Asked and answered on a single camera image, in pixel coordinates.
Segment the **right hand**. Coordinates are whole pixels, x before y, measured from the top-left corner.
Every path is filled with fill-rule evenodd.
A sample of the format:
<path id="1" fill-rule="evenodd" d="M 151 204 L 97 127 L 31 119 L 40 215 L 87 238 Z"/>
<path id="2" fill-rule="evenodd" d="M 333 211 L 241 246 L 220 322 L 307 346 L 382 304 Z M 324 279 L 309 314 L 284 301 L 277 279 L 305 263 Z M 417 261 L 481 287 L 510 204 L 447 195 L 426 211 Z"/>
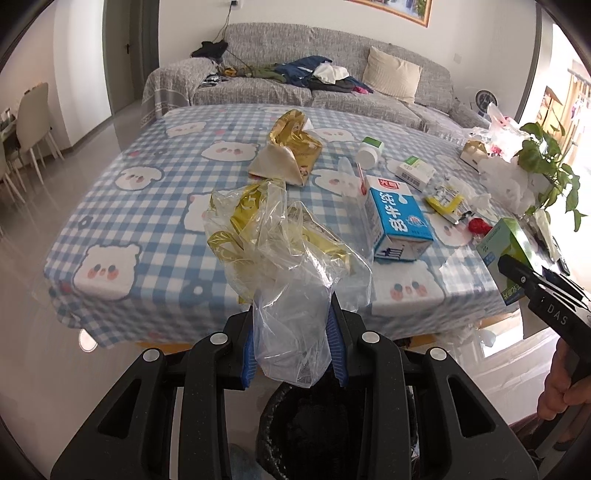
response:
<path id="1" fill-rule="evenodd" d="M 538 399 L 537 414 L 550 421 L 568 407 L 581 406 L 583 418 L 590 416 L 591 386 L 587 377 L 576 383 L 567 372 L 566 360 L 571 349 L 560 339 L 553 355 L 551 369 L 544 383 L 544 391 Z"/>

